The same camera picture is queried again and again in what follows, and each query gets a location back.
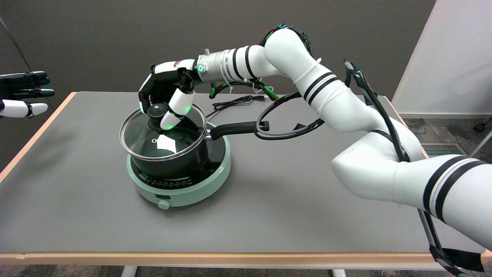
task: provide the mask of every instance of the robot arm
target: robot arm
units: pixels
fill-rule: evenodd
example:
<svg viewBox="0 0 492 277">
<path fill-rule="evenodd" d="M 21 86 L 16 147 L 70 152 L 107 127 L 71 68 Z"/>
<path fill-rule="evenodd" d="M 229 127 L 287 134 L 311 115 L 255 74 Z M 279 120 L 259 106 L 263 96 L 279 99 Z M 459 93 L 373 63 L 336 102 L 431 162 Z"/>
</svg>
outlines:
<svg viewBox="0 0 492 277">
<path fill-rule="evenodd" d="M 0 75 L 0 116 L 33 117 L 45 112 L 47 104 L 22 100 L 53 96 L 53 90 L 39 88 L 49 82 L 43 71 Z"/>
<path fill-rule="evenodd" d="M 337 178 L 351 193 L 360 198 L 427 210 L 492 249 L 491 165 L 454 155 L 425 159 L 415 135 L 392 119 L 401 146 L 412 161 L 400 162 L 382 116 L 321 65 L 320 59 L 315 60 L 296 32 L 280 28 L 267 37 L 264 47 L 245 46 L 200 55 L 197 60 L 153 67 L 139 91 L 139 98 L 142 112 L 150 117 L 155 116 L 151 106 L 160 107 L 160 103 L 168 106 L 159 114 L 161 127 L 171 122 L 172 128 L 180 121 L 179 116 L 169 120 L 164 114 L 180 115 L 174 107 L 192 103 L 191 97 L 182 97 L 182 93 L 187 92 L 181 89 L 182 84 L 178 85 L 183 75 L 196 84 L 228 83 L 272 75 L 290 78 L 304 100 L 330 128 L 338 132 L 367 132 L 333 160 Z"/>
</svg>

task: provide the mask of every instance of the white wall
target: white wall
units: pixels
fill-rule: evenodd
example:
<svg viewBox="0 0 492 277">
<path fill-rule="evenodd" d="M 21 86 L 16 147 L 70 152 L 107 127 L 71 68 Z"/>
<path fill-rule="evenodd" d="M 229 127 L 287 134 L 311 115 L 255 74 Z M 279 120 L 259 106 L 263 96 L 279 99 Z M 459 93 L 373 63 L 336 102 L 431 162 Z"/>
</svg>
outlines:
<svg viewBox="0 0 492 277">
<path fill-rule="evenodd" d="M 392 103 L 427 117 L 492 113 L 492 0 L 437 0 Z"/>
</svg>

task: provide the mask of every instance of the black pot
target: black pot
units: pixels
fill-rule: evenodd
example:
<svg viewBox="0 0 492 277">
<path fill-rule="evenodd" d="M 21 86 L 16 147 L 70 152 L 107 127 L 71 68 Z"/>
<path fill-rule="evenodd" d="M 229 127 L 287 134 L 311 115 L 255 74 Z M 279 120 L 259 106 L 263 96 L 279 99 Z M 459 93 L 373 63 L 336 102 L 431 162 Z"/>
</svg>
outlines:
<svg viewBox="0 0 492 277">
<path fill-rule="evenodd" d="M 156 131 L 151 121 L 139 109 L 134 111 L 120 129 L 120 143 L 141 172 L 157 179 L 187 176 L 206 159 L 206 140 L 253 133 L 256 125 L 255 121 L 241 122 L 207 130 L 205 115 L 195 105 L 170 130 Z M 262 124 L 262 130 L 268 131 L 268 121 Z"/>
</svg>

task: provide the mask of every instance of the zip tie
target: zip tie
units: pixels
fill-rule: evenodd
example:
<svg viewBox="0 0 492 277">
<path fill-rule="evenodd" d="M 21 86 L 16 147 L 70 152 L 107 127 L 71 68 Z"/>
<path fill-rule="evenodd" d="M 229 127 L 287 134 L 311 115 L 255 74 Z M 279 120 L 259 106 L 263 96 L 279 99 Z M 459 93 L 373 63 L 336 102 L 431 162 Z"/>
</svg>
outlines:
<svg viewBox="0 0 492 277">
<path fill-rule="evenodd" d="M 340 89 L 340 88 L 343 88 L 345 87 L 346 90 L 338 93 L 337 91 Z M 340 94 L 344 93 L 345 91 L 347 91 L 349 88 L 347 88 L 346 86 L 342 85 L 342 86 L 339 86 L 337 87 L 337 89 L 335 89 L 335 91 L 333 91 L 333 93 L 330 94 L 330 96 L 325 100 L 325 102 L 318 108 L 318 110 L 316 110 L 316 114 L 319 115 L 321 113 L 321 111 L 325 108 L 326 105 L 328 105 L 333 99 L 335 99 L 337 96 L 339 96 Z"/>
<path fill-rule="evenodd" d="M 231 94 L 232 93 L 232 86 L 229 83 L 229 81 L 227 81 L 227 78 L 225 77 L 225 73 L 224 73 L 225 70 L 222 68 L 223 66 L 225 66 L 225 62 L 224 61 L 225 61 L 225 52 L 226 51 L 227 50 L 222 51 L 222 53 L 220 55 L 220 66 L 219 66 L 219 68 L 220 68 L 220 74 L 222 75 L 222 78 L 224 78 L 224 81 L 229 86 L 229 94 Z"/>
<path fill-rule="evenodd" d="M 302 78 L 304 78 L 304 76 L 306 76 L 309 72 L 311 72 L 320 62 L 321 62 L 321 58 L 317 59 L 316 63 L 314 63 L 308 70 L 306 70 L 306 72 L 304 72 L 301 76 L 299 76 L 299 78 L 297 78 L 297 80 L 295 80 L 293 84 L 295 85 Z"/>
</svg>

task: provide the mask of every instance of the white robot finger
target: white robot finger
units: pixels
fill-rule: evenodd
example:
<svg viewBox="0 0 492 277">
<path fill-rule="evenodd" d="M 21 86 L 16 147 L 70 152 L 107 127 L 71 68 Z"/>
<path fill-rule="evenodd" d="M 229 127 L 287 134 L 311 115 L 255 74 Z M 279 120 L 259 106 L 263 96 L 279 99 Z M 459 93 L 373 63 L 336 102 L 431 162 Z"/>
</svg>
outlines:
<svg viewBox="0 0 492 277">
<path fill-rule="evenodd" d="M 27 116 L 29 112 L 28 105 L 23 101 L 0 100 L 0 116 L 20 118 Z"/>
<path fill-rule="evenodd" d="M 169 101 L 169 108 L 178 115 L 184 116 L 188 114 L 193 105 L 193 98 L 195 96 L 195 91 L 191 93 L 184 93 L 179 88 L 174 91 L 171 100 Z"/>
<path fill-rule="evenodd" d="M 177 117 L 170 111 L 167 111 L 164 117 L 160 120 L 160 128 L 163 130 L 170 130 L 174 128 L 174 126 L 176 126 L 179 122 L 181 122 L 181 119 L 179 117 Z"/>
</svg>

